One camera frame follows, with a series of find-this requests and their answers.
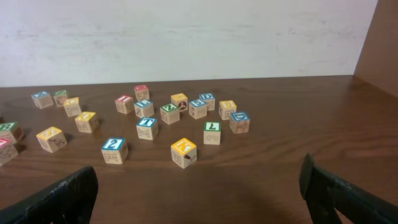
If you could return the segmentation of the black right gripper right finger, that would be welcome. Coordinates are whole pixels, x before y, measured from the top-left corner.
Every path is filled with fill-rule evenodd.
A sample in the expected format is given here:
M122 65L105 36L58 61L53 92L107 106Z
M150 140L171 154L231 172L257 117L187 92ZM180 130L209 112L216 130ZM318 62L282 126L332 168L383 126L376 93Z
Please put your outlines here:
M341 223L338 212L353 223L397 223L397 206L316 165L311 154L303 160L299 186L314 223Z

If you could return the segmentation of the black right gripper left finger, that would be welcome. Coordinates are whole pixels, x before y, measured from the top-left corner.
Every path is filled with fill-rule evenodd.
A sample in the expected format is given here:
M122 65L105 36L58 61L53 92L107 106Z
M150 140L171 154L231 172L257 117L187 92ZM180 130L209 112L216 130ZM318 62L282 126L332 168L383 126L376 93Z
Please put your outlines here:
M1 223L89 223L98 179L86 166L1 210Z

